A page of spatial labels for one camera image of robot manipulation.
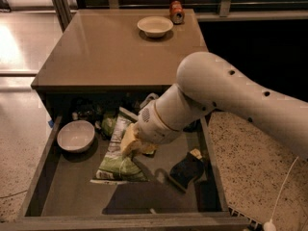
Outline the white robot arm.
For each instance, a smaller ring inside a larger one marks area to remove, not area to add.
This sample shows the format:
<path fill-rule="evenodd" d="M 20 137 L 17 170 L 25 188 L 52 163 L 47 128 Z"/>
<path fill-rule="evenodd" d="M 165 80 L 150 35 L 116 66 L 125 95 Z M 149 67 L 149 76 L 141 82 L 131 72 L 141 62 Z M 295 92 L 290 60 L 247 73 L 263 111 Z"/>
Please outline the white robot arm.
<path fill-rule="evenodd" d="M 138 121 L 124 133 L 120 151 L 152 151 L 215 109 L 251 122 L 308 159 L 308 103 L 260 86 L 210 52 L 192 53 L 179 64 L 176 83 L 141 109 Z"/>

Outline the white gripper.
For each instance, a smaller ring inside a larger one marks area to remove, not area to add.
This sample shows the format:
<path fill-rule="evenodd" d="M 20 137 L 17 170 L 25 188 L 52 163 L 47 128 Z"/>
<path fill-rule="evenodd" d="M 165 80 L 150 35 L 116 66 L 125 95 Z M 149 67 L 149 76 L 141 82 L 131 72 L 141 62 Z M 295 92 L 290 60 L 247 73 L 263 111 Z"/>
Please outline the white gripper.
<path fill-rule="evenodd" d="M 153 154 L 158 149 L 157 144 L 170 143 L 180 135 L 180 131 L 172 130 L 162 122 L 152 100 L 140 110 L 138 121 L 127 127 L 120 152 L 123 156 Z M 151 143 L 141 144 L 140 140 Z"/>

